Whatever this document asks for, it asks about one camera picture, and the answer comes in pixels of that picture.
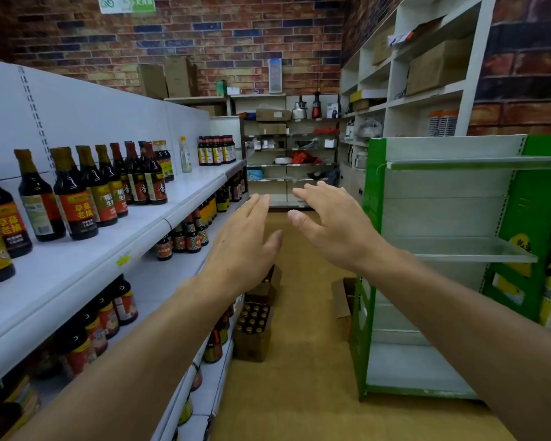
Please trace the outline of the person's left hand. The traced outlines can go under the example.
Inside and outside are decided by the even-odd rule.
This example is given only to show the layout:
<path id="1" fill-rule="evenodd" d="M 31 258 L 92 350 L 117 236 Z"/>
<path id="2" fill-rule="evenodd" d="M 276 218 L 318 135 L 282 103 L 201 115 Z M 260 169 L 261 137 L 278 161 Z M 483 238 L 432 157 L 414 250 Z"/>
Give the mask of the person's left hand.
<path id="1" fill-rule="evenodd" d="M 262 197 L 263 231 L 240 231 L 239 207 L 217 234 L 199 274 L 201 290 L 225 303 L 260 284 L 273 265 L 265 264 L 262 256 L 263 244 L 271 235 L 264 235 L 271 197 Z"/>

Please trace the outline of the person's right hand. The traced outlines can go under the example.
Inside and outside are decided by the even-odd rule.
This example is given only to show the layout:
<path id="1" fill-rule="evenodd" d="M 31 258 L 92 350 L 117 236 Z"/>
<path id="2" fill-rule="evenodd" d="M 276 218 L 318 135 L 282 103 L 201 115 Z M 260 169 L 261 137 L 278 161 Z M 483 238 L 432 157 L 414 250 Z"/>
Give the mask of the person's right hand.
<path id="1" fill-rule="evenodd" d="M 303 200 L 303 187 L 293 188 L 296 198 Z M 310 241 L 333 265 L 374 279 L 391 262 L 398 251 L 374 229 L 369 217 L 350 195 L 338 202 L 306 202 L 320 219 L 324 236 Z"/>

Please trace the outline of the person's right forearm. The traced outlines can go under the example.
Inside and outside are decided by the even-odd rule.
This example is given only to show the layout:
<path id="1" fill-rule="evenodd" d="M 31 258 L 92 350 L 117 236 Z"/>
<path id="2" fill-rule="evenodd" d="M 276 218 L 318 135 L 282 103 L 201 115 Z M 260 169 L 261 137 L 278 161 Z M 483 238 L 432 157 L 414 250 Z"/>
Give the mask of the person's right forearm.
<path id="1" fill-rule="evenodd" d="M 363 276 L 413 323 L 518 441 L 551 441 L 551 331 L 388 244 Z"/>

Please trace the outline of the white shelf unit with goods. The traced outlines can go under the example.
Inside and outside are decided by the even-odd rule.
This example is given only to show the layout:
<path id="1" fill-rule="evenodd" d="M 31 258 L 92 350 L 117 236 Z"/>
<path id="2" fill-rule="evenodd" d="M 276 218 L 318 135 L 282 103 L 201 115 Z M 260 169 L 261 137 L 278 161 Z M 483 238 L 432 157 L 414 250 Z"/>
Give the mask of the white shelf unit with goods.
<path id="1" fill-rule="evenodd" d="M 308 95 L 281 93 L 235 96 L 234 110 L 242 118 L 242 142 L 247 148 L 247 167 L 264 170 L 263 180 L 247 180 L 250 193 L 269 194 L 273 208 L 307 207 L 304 201 L 293 195 L 293 188 L 302 187 L 306 183 L 315 184 L 317 180 L 326 181 L 327 176 L 334 174 L 338 166 L 338 144 L 345 121 L 340 111 L 337 119 L 326 119 L 325 115 L 327 104 L 339 103 L 340 99 L 338 95 L 324 95 L 321 92 L 323 117 L 314 120 L 311 118 L 314 92 Z M 259 135 L 257 123 L 261 122 L 256 121 L 256 109 L 292 112 L 294 103 L 299 99 L 307 103 L 307 119 L 276 122 L 287 125 L 286 135 Z M 294 152 L 307 152 L 323 162 L 316 165 L 290 164 Z"/>

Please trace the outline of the clear plastic wrapped item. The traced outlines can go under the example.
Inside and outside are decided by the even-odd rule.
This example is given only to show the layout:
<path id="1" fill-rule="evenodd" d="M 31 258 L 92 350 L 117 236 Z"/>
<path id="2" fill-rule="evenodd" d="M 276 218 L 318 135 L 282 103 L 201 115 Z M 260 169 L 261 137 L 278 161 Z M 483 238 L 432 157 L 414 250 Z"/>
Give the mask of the clear plastic wrapped item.
<path id="1" fill-rule="evenodd" d="M 360 141 L 382 138 L 384 121 L 377 118 L 366 118 L 358 127 L 356 138 Z"/>

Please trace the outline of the clear pale liquid bottle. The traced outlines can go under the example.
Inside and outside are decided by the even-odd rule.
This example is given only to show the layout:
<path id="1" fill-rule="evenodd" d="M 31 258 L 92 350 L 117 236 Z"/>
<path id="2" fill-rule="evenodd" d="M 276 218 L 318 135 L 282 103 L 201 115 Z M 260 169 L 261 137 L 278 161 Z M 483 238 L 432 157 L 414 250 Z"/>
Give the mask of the clear pale liquid bottle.
<path id="1" fill-rule="evenodd" d="M 191 173 L 193 169 L 192 169 L 192 163 L 191 163 L 190 149 L 188 147 L 185 136 L 180 136 L 179 149 L 180 149 L 180 158 L 181 158 L 181 164 L 182 164 L 182 172 Z"/>

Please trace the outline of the wide cardboard box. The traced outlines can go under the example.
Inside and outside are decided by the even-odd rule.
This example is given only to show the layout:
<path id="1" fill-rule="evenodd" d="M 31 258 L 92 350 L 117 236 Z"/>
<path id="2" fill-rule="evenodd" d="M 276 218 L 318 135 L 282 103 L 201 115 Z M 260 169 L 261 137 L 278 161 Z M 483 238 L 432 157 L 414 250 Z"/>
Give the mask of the wide cardboard box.
<path id="1" fill-rule="evenodd" d="M 292 114 L 289 110 L 279 109 L 256 109 L 256 121 L 267 122 L 287 122 L 291 120 Z"/>

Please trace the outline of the open empty cardboard box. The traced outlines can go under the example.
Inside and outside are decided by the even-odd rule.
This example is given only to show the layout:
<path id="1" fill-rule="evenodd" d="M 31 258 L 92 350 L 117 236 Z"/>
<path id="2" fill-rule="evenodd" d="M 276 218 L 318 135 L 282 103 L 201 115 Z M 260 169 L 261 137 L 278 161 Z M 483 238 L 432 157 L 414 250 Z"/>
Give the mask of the open empty cardboard box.
<path id="1" fill-rule="evenodd" d="M 345 342 L 351 340 L 355 282 L 356 278 L 354 277 L 344 277 L 331 284 L 332 313 L 338 335 Z"/>

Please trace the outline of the white ribbed heater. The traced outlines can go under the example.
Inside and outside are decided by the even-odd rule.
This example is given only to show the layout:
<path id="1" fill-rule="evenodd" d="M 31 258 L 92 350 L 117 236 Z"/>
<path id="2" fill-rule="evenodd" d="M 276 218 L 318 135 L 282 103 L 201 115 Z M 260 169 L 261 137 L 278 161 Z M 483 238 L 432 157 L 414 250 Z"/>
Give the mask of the white ribbed heater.
<path id="1" fill-rule="evenodd" d="M 459 110 L 433 110 L 428 114 L 426 135 L 429 137 L 452 137 L 455 135 Z"/>

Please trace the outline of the tall brown cardboard box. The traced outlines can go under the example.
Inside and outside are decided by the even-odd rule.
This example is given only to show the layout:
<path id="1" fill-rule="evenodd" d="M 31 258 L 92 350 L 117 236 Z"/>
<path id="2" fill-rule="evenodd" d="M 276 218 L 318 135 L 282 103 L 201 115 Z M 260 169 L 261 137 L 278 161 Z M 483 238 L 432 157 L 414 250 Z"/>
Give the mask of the tall brown cardboard box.
<path id="1" fill-rule="evenodd" d="M 197 97 L 200 95 L 197 67 L 185 56 L 166 56 L 163 61 L 169 97 Z"/>

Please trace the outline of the flat brown cardboard box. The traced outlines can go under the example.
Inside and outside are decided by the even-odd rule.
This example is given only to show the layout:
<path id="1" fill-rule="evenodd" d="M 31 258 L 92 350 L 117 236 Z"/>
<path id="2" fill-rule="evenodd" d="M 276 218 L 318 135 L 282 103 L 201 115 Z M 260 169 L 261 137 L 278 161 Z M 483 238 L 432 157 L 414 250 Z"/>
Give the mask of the flat brown cardboard box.
<path id="1" fill-rule="evenodd" d="M 162 65 L 141 63 L 137 66 L 137 73 L 142 95 L 158 100 L 169 97 Z"/>

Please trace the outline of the row of dark sauce bottles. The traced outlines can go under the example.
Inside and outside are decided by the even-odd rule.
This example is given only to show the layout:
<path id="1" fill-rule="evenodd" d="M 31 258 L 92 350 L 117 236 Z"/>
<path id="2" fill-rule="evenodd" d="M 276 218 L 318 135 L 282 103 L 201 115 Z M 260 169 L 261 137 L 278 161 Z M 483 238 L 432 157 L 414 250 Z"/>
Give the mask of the row of dark sauce bottles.
<path id="1" fill-rule="evenodd" d="M 23 209 L 39 242 L 52 242 L 69 236 L 72 240 L 95 237 L 99 228 L 118 223 L 128 215 L 129 203 L 162 205 L 167 202 L 164 175 L 152 143 L 141 146 L 141 159 L 134 143 L 126 150 L 132 169 L 116 172 L 107 149 L 96 146 L 97 167 L 88 146 L 78 146 L 78 168 L 68 147 L 49 150 L 54 162 L 56 182 L 47 183 L 39 173 L 28 149 L 13 152 L 19 164 L 18 187 Z M 13 259 L 30 254 L 33 242 L 13 195 L 0 186 L 0 283 L 16 274 Z"/>

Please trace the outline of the long white store shelf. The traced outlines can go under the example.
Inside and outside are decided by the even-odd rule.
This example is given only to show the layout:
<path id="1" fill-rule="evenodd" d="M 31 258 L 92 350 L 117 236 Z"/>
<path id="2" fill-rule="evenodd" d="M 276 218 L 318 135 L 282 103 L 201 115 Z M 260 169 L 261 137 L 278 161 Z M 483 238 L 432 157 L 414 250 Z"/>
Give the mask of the long white store shelf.
<path id="1" fill-rule="evenodd" d="M 141 258 L 242 166 L 241 160 L 209 168 L 195 162 L 192 173 L 181 173 L 180 136 L 194 153 L 198 136 L 210 128 L 208 113 L 191 107 L 0 62 L 0 185 L 10 189 L 17 205 L 21 173 L 15 148 L 30 149 L 39 173 L 53 182 L 51 148 L 161 139 L 178 171 L 165 205 L 131 206 L 127 217 L 96 237 L 41 243 L 31 235 L 33 251 L 16 258 L 15 276 L 0 283 L 0 379 L 120 274 L 129 278 L 137 304 L 145 306 L 144 318 L 199 272 L 207 247 L 174 265 Z M 118 267 L 125 253 L 131 261 Z"/>

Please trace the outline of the row of red-label dark bottles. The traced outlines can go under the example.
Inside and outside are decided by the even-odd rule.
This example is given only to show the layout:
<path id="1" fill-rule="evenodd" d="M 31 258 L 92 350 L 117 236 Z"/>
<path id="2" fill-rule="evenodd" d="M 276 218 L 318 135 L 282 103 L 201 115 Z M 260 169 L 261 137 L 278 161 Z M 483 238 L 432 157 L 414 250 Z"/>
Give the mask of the row of red-label dark bottles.
<path id="1" fill-rule="evenodd" d="M 73 380 L 104 354 L 121 326 L 138 317 L 131 284 L 121 274 L 31 353 L 30 377 L 46 380 L 64 373 Z"/>

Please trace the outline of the green and white hanging sign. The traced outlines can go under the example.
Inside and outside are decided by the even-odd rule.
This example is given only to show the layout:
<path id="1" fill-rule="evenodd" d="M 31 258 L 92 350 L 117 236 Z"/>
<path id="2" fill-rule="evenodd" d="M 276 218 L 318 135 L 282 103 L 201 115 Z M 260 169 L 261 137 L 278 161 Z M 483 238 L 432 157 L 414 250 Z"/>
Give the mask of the green and white hanging sign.
<path id="1" fill-rule="evenodd" d="M 154 0 L 97 0 L 102 14 L 153 13 Z"/>

